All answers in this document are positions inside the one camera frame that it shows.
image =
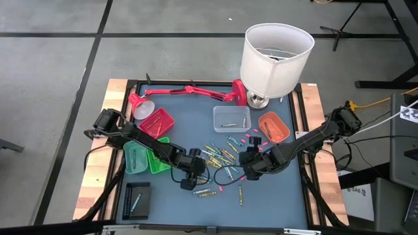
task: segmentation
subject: pen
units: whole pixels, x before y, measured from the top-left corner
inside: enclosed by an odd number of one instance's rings
[[[131,212],[133,212],[133,210],[135,210],[135,207],[137,206],[140,197],[141,197],[141,193],[137,196],[137,199],[133,203],[133,206],[131,208]]]

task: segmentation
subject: white lampshade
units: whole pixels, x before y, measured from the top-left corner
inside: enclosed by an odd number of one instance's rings
[[[262,23],[246,31],[241,80],[260,98],[290,93],[314,47],[307,32],[282,23]]]

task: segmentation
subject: sticker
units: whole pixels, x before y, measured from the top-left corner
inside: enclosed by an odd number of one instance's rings
[[[401,106],[399,117],[407,121],[418,123],[418,110]]]

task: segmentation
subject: red tray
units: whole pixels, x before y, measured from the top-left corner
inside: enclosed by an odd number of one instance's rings
[[[174,119],[163,108],[160,108],[147,117],[138,127],[153,138],[159,138],[173,125]]]

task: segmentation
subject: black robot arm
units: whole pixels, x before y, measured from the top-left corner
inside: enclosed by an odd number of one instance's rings
[[[122,128],[118,127],[119,120],[123,121]],[[84,134],[90,138],[107,136],[106,144],[116,149],[123,149],[126,142],[133,140],[152,150],[161,162],[186,172],[186,179],[180,182],[182,189],[192,190],[196,186],[197,176],[206,170],[204,159],[196,157],[200,155],[200,149],[190,149],[189,155],[186,155],[184,148],[154,139],[127,121],[117,110],[102,110],[93,127],[94,130],[84,131]]]
[[[278,144],[262,153],[257,148],[261,139],[251,137],[250,143],[255,146],[240,153],[240,165],[249,180],[258,180],[263,174],[277,174],[287,168],[299,152],[317,153],[325,140],[337,141],[342,136],[351,136],[360,130],[361,125],[361,121],[349,107],[340,107],[332,111],[328,120],[320,127],[291,143]]]

